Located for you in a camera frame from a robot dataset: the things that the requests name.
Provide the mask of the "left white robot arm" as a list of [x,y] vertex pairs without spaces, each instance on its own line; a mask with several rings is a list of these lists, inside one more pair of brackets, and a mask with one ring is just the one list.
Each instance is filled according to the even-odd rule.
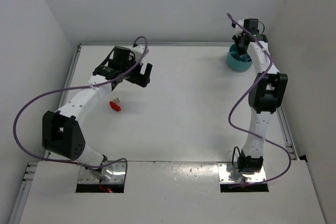
[[101,172],[107,158],[87,143],[81,130],[84,120],[102,98],[110,94],[123,80],[146,87],[152,65],[141,73],[142,59],[148,49],[133,45],[131,49],[115,46],[93,71],[87,85],[68,103],[43,116],[43,148],[71,161]]

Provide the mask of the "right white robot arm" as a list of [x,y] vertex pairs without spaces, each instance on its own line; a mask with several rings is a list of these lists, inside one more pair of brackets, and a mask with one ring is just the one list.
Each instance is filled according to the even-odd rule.
[[281,106],[288,76],[275,66],[268,50],[268,40],[258,29],[258,19],[232,22],[233,40],[239,57],[248,55],[255,68],[256,78],[247,91],[251,120],[247,140],[237,159],[237,169],[243,174],[260,172],[264,162],[264,143],[268,124]]

